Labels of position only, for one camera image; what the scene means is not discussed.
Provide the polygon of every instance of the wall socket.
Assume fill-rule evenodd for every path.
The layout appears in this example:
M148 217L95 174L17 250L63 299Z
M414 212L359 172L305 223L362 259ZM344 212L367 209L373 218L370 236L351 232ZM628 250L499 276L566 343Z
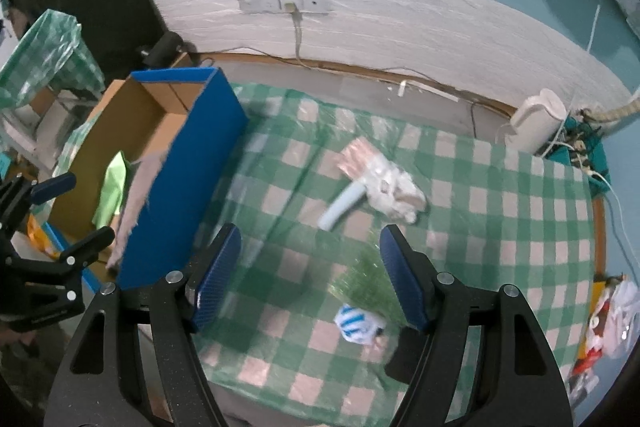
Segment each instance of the wall socket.
M238 0L240 9L247 13L280 13L280 0Z
M328 0L238 0L245 13L288 13L287 3L293 3L300 12L329 13Z

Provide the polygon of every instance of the blue gripper pad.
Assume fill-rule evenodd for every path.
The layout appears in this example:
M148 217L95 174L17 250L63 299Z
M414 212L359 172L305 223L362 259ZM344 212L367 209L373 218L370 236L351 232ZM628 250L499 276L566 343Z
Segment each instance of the blue gripper pad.
M380 255L400 301L404 317L409 324L424 331L429 324L424 311L424 295L402 254L401 245L389 227L380 232Z
M227 224L222 227L214 238L207 252L213 253L213 259L205 272L197 277L197 286L191 287L188 283L187 294L193 295L193 315L191 323L196 331L200 331L217 315L225 298L226 286L236 268L238 257L242 248L242 238L238 227Z

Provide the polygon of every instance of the screw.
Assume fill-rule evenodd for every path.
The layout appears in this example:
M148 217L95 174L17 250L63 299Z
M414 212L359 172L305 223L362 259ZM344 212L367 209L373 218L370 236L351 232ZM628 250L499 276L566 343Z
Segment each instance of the screw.
M449 273L449 272L440 272L438 273L438 282L440 282L440 284L453 284L453 281L455 280L454 277Z
M100 293L102 295L109 295L116 290L116 285L113 282L108 282L102 285L100 288Z
M173 284L180 282L182 280L182 277L184 277L184 275L182 275L182 272L180 270L174 270L172 272L169 272L166 275L165 279L169 284Z
M520 295L520 290L518 290L513 284L506 284L503 290L510 297L517 297Z

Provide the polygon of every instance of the blue cardboard box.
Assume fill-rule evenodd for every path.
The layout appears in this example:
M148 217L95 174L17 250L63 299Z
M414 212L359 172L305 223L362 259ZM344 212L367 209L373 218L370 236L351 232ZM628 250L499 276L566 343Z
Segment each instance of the blue cardboard box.
M69 170L76 188L54 202L49 222L71 241L91 232L91 219L111 159L134 162L167 151L127 241L117 282L154 283L192 253L200 220L247 118L218 68L136 71L114 81ZM92 265L107 280L104 265Z

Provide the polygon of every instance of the green checkered tablecloth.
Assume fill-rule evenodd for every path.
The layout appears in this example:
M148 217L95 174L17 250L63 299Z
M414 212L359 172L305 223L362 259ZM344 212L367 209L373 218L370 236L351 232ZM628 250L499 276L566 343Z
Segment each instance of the green checkered tablecloth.
M387 221L363 203L332 232L316 229L349 182L336 155L358 136L410 172L429 199L429 211L401 227L412 247L469 286L519 286L566 377L593 278L591 198L580 171L294 90L234 89L250 122L196 240L206 244L225 221L242 232L221 316L194 338L209 380L315 423L389 424L406 390L382 363L398 328L374 347L348 343L333 324L340 302L328 292ZM58 172L88 128L75 133ZM472 328L450 417L465 410L478 344Z
M22 107L43 87L98 95L104 75L82 40L75 17L46 10L0 69L0 109Z

